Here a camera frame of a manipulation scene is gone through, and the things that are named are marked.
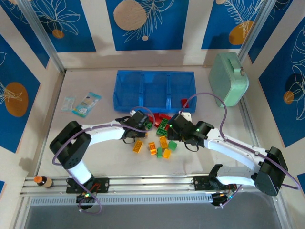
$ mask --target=small bottle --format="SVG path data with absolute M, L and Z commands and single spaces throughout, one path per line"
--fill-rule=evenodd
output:
M 45 176 L 36 176 L 34 181 L 37 183 L 38 186 L 42 187 L 51 187 L 53 185 L 52 179 L 45 177 Z

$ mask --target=green plastic case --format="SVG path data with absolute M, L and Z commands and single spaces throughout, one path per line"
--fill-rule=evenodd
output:
M 249 79 L 235 52 L 217 55 L 209 74 L 209 82 L 215 95 L 222 98 L 226 106 L 235 106 L 249 86 Z M 223 106 L 216 99 L 218 106 Z

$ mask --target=blue plastic bin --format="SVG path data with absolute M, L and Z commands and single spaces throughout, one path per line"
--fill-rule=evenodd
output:
M 145 106 L 154 113 L 176 113 L 181 99 L 196 93 L 194 72 L 119 70 L 113 105 L 116 111 L 129 112 L 135 106 Z M 194 113 L 197 98 L 189 102 L 185 112 Z

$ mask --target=yellow lego brick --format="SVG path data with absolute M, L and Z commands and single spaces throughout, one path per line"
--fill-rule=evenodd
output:
M 143 142 L 137 141 L 137 142 L 135 143 L 135 145 L 134 145 L 134 148 L 133 148 L 134 152 L 139 153 L 139 151 L 140 151 L 141 148 L 142 148 L 142 145 L 143 145 Z
M 171 155 L 171 151 L 169 149 L 165 149 L 163 153 L 163 158 L 169 159 Z
M 156 145 L 154 142 L 148 143 L 148 147 L 149 147 L 149 150 L 151 151 L 151 155 L 154 155 L 157 153 L 157 148 L 156 148 Z
M 160 144 L 161 144 L 162 149 L 166 149 L 167 148 L 167 141 L 166 141 L 166 137 L 165 136 L 160 137 Z

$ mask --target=green lego block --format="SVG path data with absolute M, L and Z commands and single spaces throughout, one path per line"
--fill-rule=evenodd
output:
M 160 123 L 159 129 L 165 130 L 165 127 L 167 125 L 168 120 L 167 119 L 163 119 L 162 122 Z
M 159 128 L 157 130 L 157 135 L 167 136 L 167 131 Z
M 162 147 L 159 147 L 157 149 L 157 158 L 162 158 L 162 156 L 163 156 Z
M 170 150 L 174 151 L 177 148 L 177 143 L 170 141 L 167 146 Z
M 152 123 L 148 123 L 148 124 L 146 124 L 146 127 L 147 127 L 147 129 L 149 130 L 149 129 L 151 129 L 152 128 L 152 126 L 153 126 L 153 124 Z

